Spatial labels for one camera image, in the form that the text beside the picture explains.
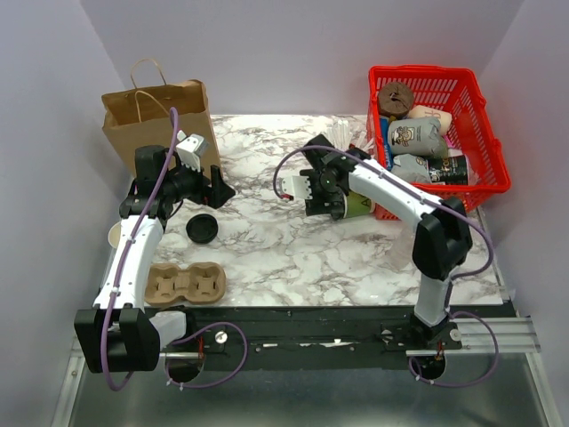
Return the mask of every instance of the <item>black metal frame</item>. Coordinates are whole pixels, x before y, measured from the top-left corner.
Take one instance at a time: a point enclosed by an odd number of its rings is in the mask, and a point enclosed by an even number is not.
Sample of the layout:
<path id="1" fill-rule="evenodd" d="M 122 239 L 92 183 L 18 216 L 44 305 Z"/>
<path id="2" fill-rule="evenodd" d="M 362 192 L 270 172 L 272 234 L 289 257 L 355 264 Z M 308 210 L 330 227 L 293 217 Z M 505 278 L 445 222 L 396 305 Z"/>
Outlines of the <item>black metal frame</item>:
<path id="1" fill-rule="evenodd" d="M 188 334 L 215 322 L 227 321 L 239 326 L 248 341 L 249 355 L 244 370 L 300 370 L 370 368 L 407 369 L 405 352 L 416 345 L 407 334 L 413 306 L 379 307 L 204 307 L 175 308 L 188 315 Z M 451 312 L 465 310 L 483 318 L 511 318 L 516 311 L 511 302 L 502 305 L 452 306 Z M 156 309 L 147 309 L 151 317 Z M 449 329 L 438 340 L 446 348 L 460 348 L 448 339 Z M 384 340 L 383 331 L 394 332 L 393 339 Z M 215 334 L 224 330 L 225 343 L 215 342 Z M 243 357 L 240 335 L 231 327 L 217 327 L 203 334 L 206 369 L 232 371 Z M 341 339 L 345 345 L 325 347 L 319 343 Z M 166 351 L 197 351 L 197 342 L 171 345 Z"/>
<path id="2" fill-rule="evenodd" d="M 100 337 L 104 310 L 78 310 L 75 316 L 77 339 L 91 372 L 102 372 Z M 107 354 L 111 372 L 152 371 L 160 355 L 160 336 L 141 309 L 115 309 L 111 322 L 119 328 L 108 332 Z"/>

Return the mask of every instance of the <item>printed label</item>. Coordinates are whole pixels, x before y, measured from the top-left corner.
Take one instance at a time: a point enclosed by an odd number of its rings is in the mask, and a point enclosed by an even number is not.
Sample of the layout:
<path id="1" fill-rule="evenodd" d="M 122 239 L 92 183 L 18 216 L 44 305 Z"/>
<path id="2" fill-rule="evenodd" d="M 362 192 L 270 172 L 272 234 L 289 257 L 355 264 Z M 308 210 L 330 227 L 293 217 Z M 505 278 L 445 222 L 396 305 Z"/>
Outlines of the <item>printed label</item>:
<path id="1" fill-rule="evenodd" d="M 428 164 L 430 181 L 433 184 L 469 184 L 469 168 L 464 155 L 449 158 L 431 158 Z"/>
<path id="2" fill-rule="evenodd" d="M 423 114 L 424 114 L 424 117 L 434 117 L 434 118 L 438 118 L 439 120 L 441 118 L 441 114 L 435 109 L 425 109 Z"/>
<path id="3" fill-rule="evenodd" d="M 409 147 L 409 141 L 415 137 L 415 128 L 408 126 L 399 126 L 391 133 L 391 145 L 399 144 L 403 147 Z"/>

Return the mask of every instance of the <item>black cup lid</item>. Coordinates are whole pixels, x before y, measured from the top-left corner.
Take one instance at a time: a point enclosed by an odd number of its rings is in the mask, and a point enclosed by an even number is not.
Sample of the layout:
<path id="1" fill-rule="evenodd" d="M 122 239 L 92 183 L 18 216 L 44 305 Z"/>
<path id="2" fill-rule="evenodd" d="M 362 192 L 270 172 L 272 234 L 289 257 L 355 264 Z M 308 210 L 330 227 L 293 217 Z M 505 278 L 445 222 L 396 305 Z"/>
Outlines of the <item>black cup lid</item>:
<path id="1" fill-rule="evenodd" d="M 218 229 L 217 220 L 208 213 L 196 215 L 186 224 L 188 237 L 200 245 L 205 245 L 214 240 Z"/>

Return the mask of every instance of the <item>screw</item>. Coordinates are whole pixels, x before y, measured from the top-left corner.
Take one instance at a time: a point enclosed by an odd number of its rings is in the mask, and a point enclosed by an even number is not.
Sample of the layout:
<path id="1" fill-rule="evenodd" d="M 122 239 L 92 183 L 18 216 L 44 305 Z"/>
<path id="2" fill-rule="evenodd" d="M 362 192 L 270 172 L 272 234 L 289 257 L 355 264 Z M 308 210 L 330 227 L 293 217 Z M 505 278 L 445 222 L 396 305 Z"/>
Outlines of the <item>screw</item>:
<path id="1" fill-rule="evenodd" d="M 451 340 L 455 342 L 460 341 L 462 338 L 461 331 L 459 331 L 458 329 L 453 329 L 449 335 L 451 336 Z"/>
<path id="2" fill-rule="evenodd" d="M 225 331 L 219 331 L 217 334 L 215 334 L 216 343 L 223 344 L 227 340 L 228 340 L 228 335 L 225 333 Z"/>

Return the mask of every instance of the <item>cable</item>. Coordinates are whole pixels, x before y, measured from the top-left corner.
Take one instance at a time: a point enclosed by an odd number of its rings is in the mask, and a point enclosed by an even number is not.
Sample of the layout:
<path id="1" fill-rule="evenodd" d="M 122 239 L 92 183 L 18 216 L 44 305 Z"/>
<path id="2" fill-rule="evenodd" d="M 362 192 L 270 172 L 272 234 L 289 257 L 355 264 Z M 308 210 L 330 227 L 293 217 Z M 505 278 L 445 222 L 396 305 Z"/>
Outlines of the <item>cable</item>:
<path id="1" fill-rule="evenodd" d="M 421 201 L 422 203 L 424 203 L 427 206 L 430 206 L 434 209 L 440 209 L 441 211 L 445 211 L 448 214 L 458 218 L 461 221 L 466 222 L 470 227 L 472 227 L 474 230 L 477 231 L 477 233 L 482 236 L 482 239 L 485 241 L 486 245 L 488 246 L 488 259 L 486 260 L 486 263 L 480 267 L 479 269 L 473 270 L 473 271 L 465 271 L 462 273 L 457 273 L 454 276 L 451 277 L 451 280 L 455 280 L 456 278 L 465 278 L 467 276 L 475 276 L 476 274 L 481 273 L 482 271 L 486 270 L 488 267 L 490 267 L 492 265 L 493 259 L 494 259 L 494 249 L 493 249 L 493 245 L 492 245 L 492 240 L 490 239 L 490 237 L 482 230 L 482 227 L 480 227 L 478 224 L 476 224 L 474 221 L 472 221 L 470 218 L 468 218 L 465 215 L 462 215 L 461 213 L 458 213 L 456 211 L 454 211 L 453 209 L 451 209 L 450 207 L 447 206 L 443 206 L 440 205 L 438 203 L 432 202 L 430 200 L 427 200 L 425 198 L 422 198 L 420 195 L 416 194 L 415 192 L 409 190 L 405 185 L 401 184 L 399 181 L 394 180 L 392 177 L 390 177 L 388 174 L 385 174 L 383 172 L 381 172 L 379 169 L 373 167 L 372 165 L 366 163 L 365 161 L 363 161 L 360 158 L 357 158 L 356 156 L 353 156 L 349 153 L 346 153 L 344 151 L 341 151 L 339 149 L 335 149 L 334 147 L 327 147 L 324 145 L 309 145 L 307 147 L 300 147 L 299 149 L 295 149 L 293 151 L 291 151 L 290 153 L 288 153 L 286 156 L 284 156 L 281 161 L 279 162 L 279 164 L 276 166 L 275 168 L 275 173 L 273 174 L 273 191 L 275 192 L 276 196 L 279 198 L 286 198 L 284 195 L 279 194 L 278 192 L 278 188 L 276 186 L 276 179 L 278 177 L 278 173 L 280 172 L 281 168 L 283 167 L 283 165 L 285 164 L 285 162 L 291 158 L 292 156 L 301 153 L 303 151 L 310 151 L 312 149 L 321 149 L 323 151 L 330 151 L 332 153 L 337 153 L 337 154 L 341 154 L 342 156 L 345 156 L 347 158 L 349 158 L 350 160 L 354 160 L 355 162 L 357 162 L 359 165 L 361 165 L 362 167 L 364 167 L 365 169 L 373 172 L 373 173 L 377 173 L 382 179 L 386 180 L 387 182 L 389 182 L 390 184 L 394 185 L 395 187 L 397 187 L 398 189 L 401 189 L 402 191 L 404 191 L 405 193 L 407 193 L 409 196 Z"/>
<path id="2" fill-rule="evenodd" d="M 498 360 L 500 360 L 500 358 L 499 358 L 500 349 L 498 347 L 498 339 L 496 338 L 496 334 L 490 328 L 490 325 L 488 325 L 488 323 L 486 323 L 485 320 L 483 320 L 482 318 L 480 318 L 479 316 L 477 316 L 474 313 L 469 313 L 467 311 L 457 311 L 456 313 L 453 313 L 450 316 L 450 318 L 455 319 L 459 316 L 467 316 L 470 318 L 474 318 L 474 319 L 478 320 L 482 325 L 484 325 L 484 327 L 486 329 L 488 329 L 488 332 L 490 333 L 490 336 L 492 337 L 492 341 L 494 343 L 494 357 L 493 357 L 492 365 L 490 366 L 490 369 L 488 369 L 488 372 L 486 372 L 480 378 L 473 380 L 473 381 L 469 381 L 467 383 L 439 383 L 439 382 L 436 382 L 433 380 L 428 380 L 427 378 L 423 377 L 421 375 L 421 365 L 419 364 L 419 361 L 416 358 L 409 358 L 409 370 L 411 371 L 411 374 L 413 374 L 413 376 L 415 377 L 416 381 L 421 381 L 422 383 L 436 385 L 437 387 L 445 387 L 447 389 L 462 389 L 464 387 L 471 387 L 473 385 L 480 384 L 482 381 L 487 380 L 488 378 L 490 378 L 490 376 L 493 375 L 494 372 L 496 372 L 496 368 L 498 367 Z M 413 368 L 413 363 L 416 363 L 416 365 L 419 367 L 419 372 L 415 371 L 415 369 Z"/>
<path id="3" fill-rule="evenodd" d="M 387 182 L 389 182 L 390 184 L 394 185 L 395 187 L 397 187 L 398 189 L 401 189 L 402 191 L 404 191 L 405 193 L 407 193 L 409 196 L 419 200 L 421 203 L 424 203 L 427 206 L 430 206 L 434 209 L 440 209 L 441 211 L 444 211 L 448 214 L 451 214 L 452 216 L 458 218 L 461 221 L 466 222 L 470 227 L 472 227 L 474 230 L 477 231 L 477 233 L 482 236 L 482 239 L 484 240 L 484 242 L 486 243 L 487 247 L 488 247 L 488 259 L 486 260 L 485 264 L 475 270 L 472 271 L 465 271 L 462 273 L 457 273 L 454 274 L 453 276 L 451 276 L 451 283 L 450 286 L 453 285 L 453 281 L 457 278 L 465 278 L 467 276 L 475 276 L 476 274 L 479 274 L 483 271 L 485 271 L 488 267 L 490 267 L 492 265 L 493 262 L 493 258 L 494 258 L 494 248 L 493 248 L 493 244 L 492 244 L 492 240 L 490 239 L 490 236 L 488 236 L 484 230 L 482 230 L 482 227 L 480 227 L 478 224 L 476 224 L 474 221 L 472 221 L 470 218 L 468 218 L 465 215 L 462 215 L 461 213 L 458 213 L 456 211 L 454 211 L 453 209 L 451 209 L 450 207 L 444 206 L 444 205 L 440 205 L 438 203 L 432 202 L 430 200 L 427 200 L 423 197 L 421 197 L 420 195 L 416 194 L 415 192 L 411 191 L 410 189 L 408 189 L 405 185 L 401 184 L 400 182 L 398 182 L 397 180 L 394 180 L 391 176 L 389 176 L 388 174 L 385 174 L 383 172 L 381 172 L 379 169 L 373 167 L 372 165 L 366 163 L 365 161 L 363 161 L 362 159 L 353 156 L 349 153 L 346 153 L 344 151 L 341 151 L 339 149 L 333 148 L 333 147 L 327 147 L 327 146 L 307 146 L 307 147 L 300 147 L 299 149 L 295 149 L 293 151 L 291 151 L 290 153 L 288 153 L 286 156 L 284 156 L 281 161 L 279 162 L 279 164 L 276 166 L 275 168 L 275 173 L 273 174 L 273 191 L 275 192 L 276 196 L 279 198 L 287 198 L 285 195 L 279 194 L 278 192 L 278 188 L 276 185 L 276 180 L 278 177 L 278 173 L 281 170 L 281 168 L 283 167 L 283 165 L 285 164 L 285 162 L 291 158 L 292 156 L 304 152 L 304 151 L 309 151 L 312 149 L 321 149 L 323 151 L 330 151 L 332 153 L 337 153 L 340 154 L 344 157 L 347 157 L 353 161 L 355 161 L 356 163 L 358 163 L 359 165 L 361 165 L 362 167 L 364 167 L 365 169 L 376 173 L 378 176 L 380 176 L 382 179 L 386 180 Z M 424 383 L 428 383 L 428 384 L 432 384 L 432 385 L 437 385 L 439 387 L 447 387 L 447 388 L 461 388 L 461 387 L 469 387 L 471 385 L 476 385 L 481 383 L 482 381 L 484 381 L 485 379 L 487 379 L 489 376 L 491 376 L 494 371 L 496 370 L 496 367 L 498 366 L 498 360 L 499 360 L 499 354 L 500 354 L 500 349 L 498 347 L 498 340 L 496 339 L 496 335 L 494 334 L 493 330 L 490 328 L 490 326 L 483 320 L 481 319 L 479 316 L 472 314 L 472 313 L 468 313 L 467 311 L 458 311 L 452 315 L 450 315 L 450 318 L 456 318 L 458 316 L 469 316 L 472 318 L 475 318 L 476 320 L 478 320 L 480 323 L 482 323 L 486 329 L 488 329 L 488 332 L 490 333 L 490 336 L 493 339 L 494 342 L 494 348 L 495 348 L 495 353 L 494 353 L 494 358 L 493 358 L 493 363 L 492 366 L 490 367 L 490 369 L 488 370 L 488 372 L 484 375 L 482 375 L 480 378 L 478 378 L 477 380 L 468 382 L 468 383 L 463 383 L 463 384 L 452 384 L 452 383 L 436 383 L 434 381 L 431 380 L 427 380 L 426 378 L 424 378 L 421 375 L 421 367 L 419 367 L 419 373 L 417 374 L 417 372 L 415 372 L 415 370 L 413 369 L 413 363 L 416 362 L 417 365 L 419 365 L 419 362 L 415 359 L 415 358 L 409 358 L 409 370 L 412 372 L 412 374 L 415 376 L 415 378 L 418 381 L 422 381 Z"/>
<path id="4" fill-rule="evenodd" d="M 178 213 L 178 211 L 181 209 L 181 206 L 184 204 L 184 201 L 181 200 L 180 203 L 176 206 L 176 209 L 173 210 L 172 213 L 170 213 L 170 216 L 168 217 L 168 219 L 170 220 L 175 214 Z"/>
<path id="5" fill-rule="evenodd" d="M 203 334 L 205 331 L 207 331 L 208 329 L 212 328 L 212 327 L 216 327 L 216 326 L 231 326 L 233 327 L 240 335 L 241 335 L 241 339 L 243 340 L 243 357 L 241 358 L 241 361 L 239 362 L 239 364 L 237 365 L 237 367 L 227 376 L 224 376 L 223 378 L 221 378 L 220 380 L 214 381 L 212 383 L 207 383 L 207 384 L 185 384 L 185 383 L 177 383 L 175 382 L 171 377 L 170 377 L 170 361 L 166 361 L 166 363 L 164 364 L 164 371 L 166 373 L 166 376 L 168 377 L 168 382 L 166 383 L 166 385 L 169 384 L 174 384 L 180 387 L 180 390 L 182 389 L 209 389 L 210 387 L 215 387 L 216 385 L 220 385 L 223 384 L 227 381 L 229 381 L 231 378 L 233 378 L 243 367 L 245 361 L 247 360 L 247 338 L 245 337 L 245 334 L 243 332 L 243 330 L 237 326 L 234 325 L 233 323 L 229 323 L 229 322 L 215 322 L 212 323 L 208 326 L 204 326 L 202 327 L 199 331 L 193 333 L 192 335 L 190 335 L 187 338 L 182 338 L 181 340 L 178 341 L 173 341 L 172 344 L 177 345 L 177 344 L 183 344 L 185 342 L 189 342 L 191 340 L 196 339 L 199 335 Z"/>
<path id="6" fill-rule="evenodd" d="M 166 176 L 166 172 L 168 172 L 168 165 L 172 160 L 172 156 L 174 153 L 174 149 L 176 147 L 176 133 L 178 132 L 178 110 L 174 107 L 170 109 L 170 121 L 172 123 L 172 142 L 170 143 L 170 149 L 168 150 L 168 154 L 166 155 L 166 160 L 164 161 L 164 165 L 162 166 L 162 171 L 160 171 L 160 175 L 158 175 L 158 180 L 156 181 L 156 185 L 152 189 L 152 193 L 150 193 L 150 197 L 148 201 L 144 205 L 142 212 L 139 215 L 139 219 L 134 224 L 132 228 L 132 233 L 130 238 L 126 241 L 124 245 L 124 250 L 121 253 L 121 257 L 118 260 L 118 265 L 116 267 L 116 275 L 115 280 L 113 281 L 113 289 L 110 294 L 110 299 L 108 301 L 107 311 L 105 312 L 105 318 L 103 320 L 103 328 L 102 334 L 100 336 L 100 364 L 102 367 L 103 374 L 105 375 L 105 379 L 107 380 L 108 387 L 112 391 L 120 391 L 123 387 L 128 383 L 128 380 L 132 376 L 132 372 L 129 372 L 126 377 L 123 379 L 122 382 L 119 384 L 115 384 L 113 378 L 110 375 L 110 371 L 108 370 L 108 358 L 107 358 L 107 340 L 108 340 L 108 327 L 110 325 L 110 317 L 115 307 L 116 295 L 118 294 L 118 288 L 120 287 L 120 280 L 121 276 L 123 275 L 124 264 L 126 263 L 126 258 L 128 256 L 129 251 L 131 250 L 132 242 L 136 238 L 136 234 L 139 230 L 140 224 L 144 220 L 148 210 L 152 206 L 152 202 L 156 198 L 156 194 L 160 190 L 160 186 L 162 185 L 162 181 Z"/>

